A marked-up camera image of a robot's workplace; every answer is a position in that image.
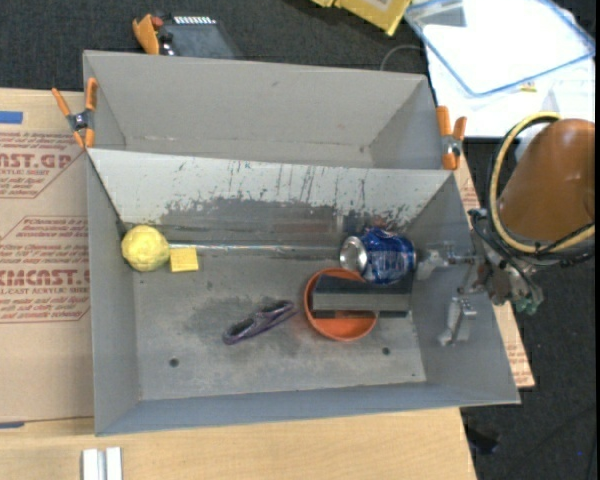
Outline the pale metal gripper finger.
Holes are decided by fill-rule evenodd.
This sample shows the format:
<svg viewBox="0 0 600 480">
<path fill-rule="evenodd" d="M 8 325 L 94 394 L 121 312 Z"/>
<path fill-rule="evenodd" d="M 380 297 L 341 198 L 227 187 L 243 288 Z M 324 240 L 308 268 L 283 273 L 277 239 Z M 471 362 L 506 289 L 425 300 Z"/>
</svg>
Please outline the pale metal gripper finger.
<svg viewBox="0 0 600 480">
<path fill-rule="evenodd" d="M 415 277 L 419 281 L 428 279 L 436 269 L 463 264 L 474 264 L 476 254 L 472 251 L 458 251 L 454 243 L 429 244 L 419 255 Z"/>
<path fill-rule="evenodd" d="M 469 341 L 477 310 L 468 296 L 453 297 L 446 310 L 445 327 L 438 335 L 442 347 Z"/>
</svg>

